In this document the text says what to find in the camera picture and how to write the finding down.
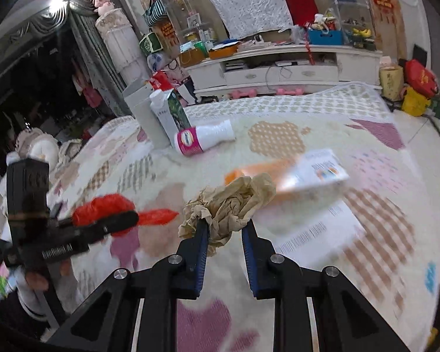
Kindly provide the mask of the left gloved hand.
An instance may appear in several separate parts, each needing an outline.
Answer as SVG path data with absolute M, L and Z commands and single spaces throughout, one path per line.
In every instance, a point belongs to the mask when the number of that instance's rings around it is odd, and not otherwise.
M 82 302 L 82 294 L 78 290 L 78 281 L 75 278 L 71 260 L 67 259 L 59 264 L 50 265 L 48 269 L 62 308 L 66 313 L 72 313 Z M 50 288 L 48 279 L 38 273 L 26 272 L 22 267 L 17 269 L 14 275 L 21 307 L 31 318 L 47 321 L 48 317 L 40 303 L 39 295 L 44 294 Z

